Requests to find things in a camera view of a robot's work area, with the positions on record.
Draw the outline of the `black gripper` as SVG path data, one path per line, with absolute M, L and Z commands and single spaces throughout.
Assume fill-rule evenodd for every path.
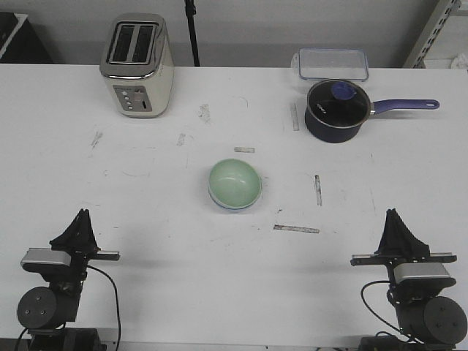
M 81 289 L 87 277 L 87 267 L 90 260 L 118 261 L 120 252 L 100 250 L 91 225 L 91 217 L 88 209 L 80 209 L 66 230 L 49 242 L 52 250 L 78 250 L 83 246 L 80 236 L 81 220 L 83 218 L 83 235 L 87 252 L 67 252 L 71 255 L 69 268 L 62 271 L 48 271 L 38 273 L 47 283 L 50 289 Z
M 406 258 L 385 256 L 393 249 L 393 223 L 398 248 L 401 255 Z M 376 252 L 353 255 L 350 264 L 352 266 L 385 266 L 389 280 L 388 300 L 391 303 L 414 303 L 434 298 L 448 287 L 428 281 L 403 282 L 397 285 L 393 276 L 394 268 L 402 263 L 442 263 L 445 266 L 446 263 L 453 263 L 456 260 L 457 256 L 451 253 L 430 254 L 429 245 L 412 234 L 396 209 L 388 209 Z

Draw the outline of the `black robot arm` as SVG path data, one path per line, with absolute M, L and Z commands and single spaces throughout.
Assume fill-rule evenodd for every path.
M 380 331 L 364 336 L 359 350 L 454 350 L 467 335 L 467 316 L 443 289 L 456 280 L 445 264 L 454 263 L 451 253 L 432 253 L 417 239 L 395 209 L 386 212 L 380 244 L 373 254 L 354 255 L 353 266 L 385 266 L 388 302 L 396 310 L 399 339 Z
M 27 350 L 106 350 L 96 328 L 70 328 L 76 321 L 91 260 L 117 261 L 119 252 L 103 251 L 96 242 L 89 210 L 80 209 L 49 248 L 30 248 L 20 262 L 38 273 L 47 287 L 34 287 L 20 299 L 17 319 L 31 335 Z

